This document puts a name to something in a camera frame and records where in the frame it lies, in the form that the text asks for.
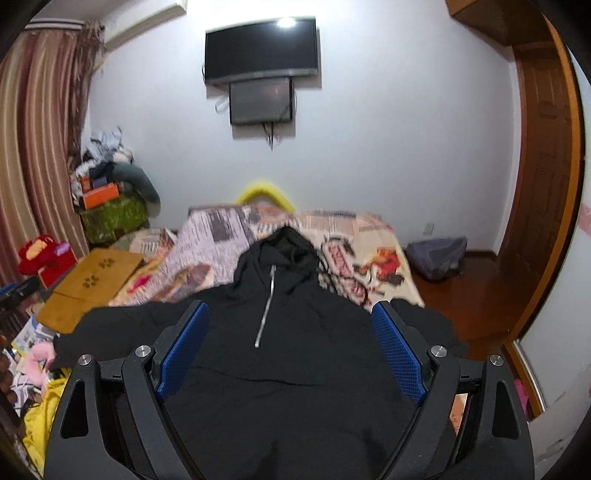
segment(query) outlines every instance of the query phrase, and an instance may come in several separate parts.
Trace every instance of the paw print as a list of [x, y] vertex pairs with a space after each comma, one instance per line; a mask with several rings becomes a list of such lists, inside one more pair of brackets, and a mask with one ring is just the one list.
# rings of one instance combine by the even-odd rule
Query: paw print
[[84, 283], [82, 284], [82, 286], [84, 288], [94, 287], [98, 281], [99, 277], [91, 275], [90, 277], [84, 279]]
[[105, 258], [103, 261], [99, 263], [100, 268], [110, 268], [115, 263], [115, 260], [112, 258]]

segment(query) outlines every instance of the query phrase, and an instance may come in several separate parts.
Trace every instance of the door frame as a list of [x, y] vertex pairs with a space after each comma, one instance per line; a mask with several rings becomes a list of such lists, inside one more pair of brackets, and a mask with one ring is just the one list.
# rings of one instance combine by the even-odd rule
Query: door frame
[[[550, 293], [550, 290], [554, 285], [556, 278], [558, 277], [560, 267], [562, 266], [564, 257], [566, 256], [567, 249], [570, 245], [570, 241], [572, 239], [574, 229], [576, 227], [580, 207], [580, 199], [583, 186], [584, 156], [582, 109], [579, 96], [579, 87], [574, 74], [573, 65], [571, 63], [569, 53], [566, 47], [564, 46], [564, 43], [560, 39], [558, 32], [548, 21], [547, 18], [545, 20], [548, 25], [548, 28], [550, 29], [550, 34], [552, 36], [554, 47], [558, 51], [558, 57], [560, 59], [560, 64], [562, 66], [562, 70], [566, 80], [567, 97], [569, 99], [570, 105], [570, 120], [573, 136], [571, 139], [571, 164], [569, 186], [567, 189], [566, 201], [564, 204], [564, 214], [560, 222], [556, 243], [554, 244], [554, 248], [552, 249], [552, 252], [550, 254], [548, 264], [546, 265], [546, 268], [544, 269], [544, 272], [542, 273], [542, 276], [540, 278], [540, 282], [538, 283], [538, 286], [536, 287], [533, 295], [531, 296], [530, 301], [525, 307], [524, 312], [521, 314], [521, 317], [519, 317], [519, 320], [517, 321], [513, 329], [509, 332], [509, 335], [505, 343], [503, 344], [503, 347], [507, 351], [507, 354], [511, 358], [511, 361], [513, 362], [515, 369], [517, 370], [519, 378], [523, 382], [523, 385], [530, 396], [530, 404], [535, 417], [541, 415], [545, 411], [546, 404], [541, 390], [538, 386], [537, 379], [535, 378], [535, 374], [529, 368], [529, 365], [527, 365], [527, 361], [525, 360], [523, 353], [519, 348], [519, 340], [523, 337], [529, 326], [532, 324], [536, 315], [542, 308], [542, 305], [544, 304], [546, 298], [548, 297], [548, 294]], [[522, 111], [522, 143], [519, 160], [519, 172], [517, 177], [517, 186], [515, 188], [515, 197], [513, 200], [513, 206], [511, 208], [511, 216], [509, 217], [509, 222], [507, 225], [507, 232], [511, 231], [510, 229], [515, 220], [515, 213], [517, 210], [517, 204], [519, 202], [519, 196], [521, 195], [521, 186], [523, 182], [524, 169], [523, 160], [525, 156], [524, 145], [527, 141], [527, 115], [524, 114], [525, 112], [527, 112], [525, 107], [525, 92], [523, 91], [524, 72], [521, 66], [521, 62], [519, 61], [519, 52], [539, 46], [543, 45], [537, 44], [533, 46], [525, 45], [523, 47], [515, 47], [515, 59], [517, 61], [517, 69], [519, 74], [519, 96], [521, 98]], [[505, 234], [505, 238], [503, 239], [503, 243], [501, 246], [501, 251], [499, 252], [499, 257], [501, 256], [501, 252], [506, 248], [507, 243], [508, 237], [507, 234]]]

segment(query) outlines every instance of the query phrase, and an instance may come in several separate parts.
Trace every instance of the yellow clothing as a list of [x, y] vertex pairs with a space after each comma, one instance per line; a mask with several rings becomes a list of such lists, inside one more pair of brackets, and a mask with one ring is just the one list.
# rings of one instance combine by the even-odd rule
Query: yellow clothing
[[27, 436], [23, 438], [22, 442], [41, 475], [43, 475], [45, 467], [45, 454], [51, 425], [56, 416], [57, 405], [64, 393], [66, 382], [67, 378], [59, 378], [49, 382], [43, 401], [25, 414]]

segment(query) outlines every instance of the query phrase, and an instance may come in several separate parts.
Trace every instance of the silver zipper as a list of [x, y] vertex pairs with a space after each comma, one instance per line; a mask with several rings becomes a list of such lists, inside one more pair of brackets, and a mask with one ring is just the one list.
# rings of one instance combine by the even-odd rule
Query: silver zipper
[[271, 266], [271, 291], [269, 293], [269, 298], [267, 299], [267, 304], [265, 305], [265, 311], [262, 314], [262, 319], [261, 319], [261, 326], [259, 327], [259, 331], [256, 334], [256, 340], [255, 340], [255, 347], [259, 348], [259, 345], [261, 344], [261, 336], [262, 336], [262, 331], [265, 329], [265, 323], [267, 322], [267, 314], [269, 313], [269, 309], [271, 308], [271, 300], [273, 300], [273, 290], [275, 290], [275, 270], [277, 268], [275, 267], [275, 265]]

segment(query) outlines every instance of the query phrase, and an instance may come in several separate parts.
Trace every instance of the curtain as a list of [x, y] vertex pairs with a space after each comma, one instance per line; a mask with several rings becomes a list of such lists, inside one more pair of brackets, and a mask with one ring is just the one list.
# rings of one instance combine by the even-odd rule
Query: curtain
[[18, 249], [39, 233], [88, 253], [69, 182], [92, 75], [83, 34], [24, 31], [0, 64], [0, 285], [19, 279]]

